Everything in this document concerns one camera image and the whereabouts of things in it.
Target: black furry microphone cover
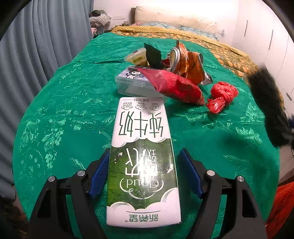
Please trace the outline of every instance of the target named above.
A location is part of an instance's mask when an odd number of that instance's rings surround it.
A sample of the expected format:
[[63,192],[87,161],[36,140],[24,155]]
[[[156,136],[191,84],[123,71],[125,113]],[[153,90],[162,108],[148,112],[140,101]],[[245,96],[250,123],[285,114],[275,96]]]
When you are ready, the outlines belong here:
[[264,113],[265,129],[272,145],[280,147],[290,144],[294,138],[287,116],[282,108],[280,92],[274,78],[266,67],[248,77],[253,98]]

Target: white checkered cloth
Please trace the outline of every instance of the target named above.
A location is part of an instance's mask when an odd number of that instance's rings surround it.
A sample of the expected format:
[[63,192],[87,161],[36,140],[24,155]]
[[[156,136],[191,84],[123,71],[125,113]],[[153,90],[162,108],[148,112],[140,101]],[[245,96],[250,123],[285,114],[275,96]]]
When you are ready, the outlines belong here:
[[111,17],[105,14],[101,14],[100,16],[92,16],[90,17],[90,25],[91,27],[105,26],[106,24],[110,24]]

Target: blue gripper pad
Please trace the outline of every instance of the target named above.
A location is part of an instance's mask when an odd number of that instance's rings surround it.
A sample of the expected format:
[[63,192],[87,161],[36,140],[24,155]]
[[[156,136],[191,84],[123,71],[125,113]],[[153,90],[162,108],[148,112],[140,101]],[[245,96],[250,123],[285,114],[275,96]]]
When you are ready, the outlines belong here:
[[101,163],[92,176],[91,186],[89,190],[89,195],[91,196],[91,198],[95,198],[96,195],[100,194],[103,188],[108,174],[109,155],[110,151],[108,151],[108,153],[101,159]]
[[191,160],[193,159],[190,159],[184,150],[180,151],[179,156],[181,163],[184,165],[183,168],[185,169],[188,180],[191,183],[192,192],[196,194],[199,198],[202,198],[204,192],[202,190],[201,178],[191,162]]

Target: white wardrobe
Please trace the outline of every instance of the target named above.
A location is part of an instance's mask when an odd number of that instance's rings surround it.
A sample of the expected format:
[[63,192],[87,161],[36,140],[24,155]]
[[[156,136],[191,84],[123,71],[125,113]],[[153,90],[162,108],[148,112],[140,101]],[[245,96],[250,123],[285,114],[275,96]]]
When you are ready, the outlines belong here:
[[232,46],[257,65],[266,65],[283,95],[286,113],[294,114],[294,43],[262,0],[240,0]]

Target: clear plastic box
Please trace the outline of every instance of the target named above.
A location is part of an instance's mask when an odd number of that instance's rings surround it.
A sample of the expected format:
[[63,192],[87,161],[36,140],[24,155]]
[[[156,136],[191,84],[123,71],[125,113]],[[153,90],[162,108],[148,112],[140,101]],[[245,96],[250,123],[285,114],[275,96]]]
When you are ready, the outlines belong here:
[[115,77],[117,91],[120,94],[133,97],[161,97],[164,103],[167,96],[157,92],[149,80],[137,69],[139,66],[129,66]]

